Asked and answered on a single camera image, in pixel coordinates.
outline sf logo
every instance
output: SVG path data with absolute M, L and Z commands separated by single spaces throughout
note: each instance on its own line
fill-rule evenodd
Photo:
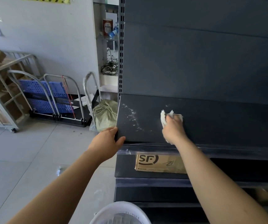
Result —
M 153 165 L 159 159 L 158 155 L 139 155 L 139 164 L 141 165 Z

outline blue plastic pallet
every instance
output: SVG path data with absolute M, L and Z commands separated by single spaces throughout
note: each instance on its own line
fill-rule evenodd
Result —
M 38 94 L 45 95 L 44 90 L 42 89 L 42 87 L 39 85 L 37 81 L 21 79 L 19 80 L 19 82 L 24 92 L 38 93 Z M 41 81 L 41 83 L 46 88 L 48 95 L 51 96 L 47 83 L 45 81 Z M 69 99 L 61 82 L 49 82 L 49 85 L 51 87 L 54 97 Z M 38 99 L 28 99 L 28 101 L 38 113 L 53 113 L 50 103 L 48 101 L 42 101 Z M 54 110 L 56 110 L 52 99 L 51 99 L 51 102 L 54 107 Z M 73 112 L 72 107 L 70 105 L 57 104 L 57 107 L 60 113 L 72 113 Z

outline white cloth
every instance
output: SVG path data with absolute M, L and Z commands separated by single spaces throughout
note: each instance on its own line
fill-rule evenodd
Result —
M 179 116 L 180 120 L 183 122 L 183 116 L 181 114 L 174 114 L 173 110 L 171 110 L 171 112 L 169 112 L 169 113 L 166 114 L 165 111 L 162 110 L 161 111 L 161 123 L 162 123 L 162 127 L 163 128 L 167 124 L 167 122 L 166 122 L 166 115 L 169 115 L 171 118 L 173 118 L 174 115 L 177 115 L 177 116 Z

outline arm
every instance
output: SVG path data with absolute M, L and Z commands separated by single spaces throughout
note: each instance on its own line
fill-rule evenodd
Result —
M 163 135 L 180 152 L 210 223 L 268 224 L 268 213 L 188 139 L 178 116 L 166 121 Z
M 69 223 L 95 170 L 102 162 L 112 158 L 124 143 L 125 137 L 114 141 L 116 132 L 117 127 L 99 133 L 87 151 L 22 208 L 8 224 Z

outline black cable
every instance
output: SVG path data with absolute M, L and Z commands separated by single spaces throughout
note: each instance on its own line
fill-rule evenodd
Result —
M 117 75 L 118 70 L 118 59 L 108 58 L 105 65 L 101 67 L 103 75 Z

